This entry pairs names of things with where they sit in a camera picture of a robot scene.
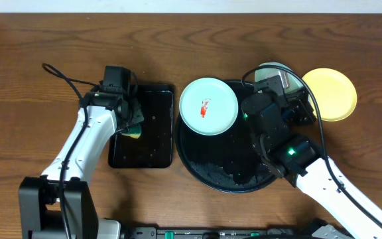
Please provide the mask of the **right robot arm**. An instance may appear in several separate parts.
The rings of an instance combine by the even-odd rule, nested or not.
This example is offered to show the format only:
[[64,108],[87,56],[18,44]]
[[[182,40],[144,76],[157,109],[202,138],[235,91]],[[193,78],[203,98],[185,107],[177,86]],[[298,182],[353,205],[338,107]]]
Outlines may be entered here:
[[325,145],[293,133],[291,125],[318,120],[312,95],[256,91],[241,103],[256,152],[272,174],[323,206],[354,238],[382,238],[382,210],[327,156]]

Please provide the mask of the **green scouring sponge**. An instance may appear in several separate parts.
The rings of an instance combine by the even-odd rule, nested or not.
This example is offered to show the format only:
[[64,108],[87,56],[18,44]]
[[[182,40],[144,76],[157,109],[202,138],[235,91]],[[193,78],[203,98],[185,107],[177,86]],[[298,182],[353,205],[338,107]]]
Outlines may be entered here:
[[122,135],[131,137],[133,139],[140,138],[141,134],[142,134],[142,128],[141,128],[141,124],[139,123],[130,127],[126,132],[122,133]]

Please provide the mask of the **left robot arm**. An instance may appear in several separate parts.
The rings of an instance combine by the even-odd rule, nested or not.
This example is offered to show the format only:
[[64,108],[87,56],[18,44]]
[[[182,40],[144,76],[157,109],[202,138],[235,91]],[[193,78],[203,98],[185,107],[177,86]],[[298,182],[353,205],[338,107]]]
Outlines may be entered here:
[[136,97],[90,92],[55,160],[19,186],[23,238],[121,237],[121,224],[99,218],[89,185],[105,144],[144,120]]

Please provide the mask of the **yellow plate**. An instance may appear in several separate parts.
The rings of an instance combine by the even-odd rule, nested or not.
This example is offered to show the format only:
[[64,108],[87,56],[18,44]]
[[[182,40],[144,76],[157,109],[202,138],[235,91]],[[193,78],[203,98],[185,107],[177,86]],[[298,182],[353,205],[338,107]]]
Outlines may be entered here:
[[302,78],[317,101],[323,121],[340,121],[355,110],[357,92],[350,79],[331,68],[317,68]]

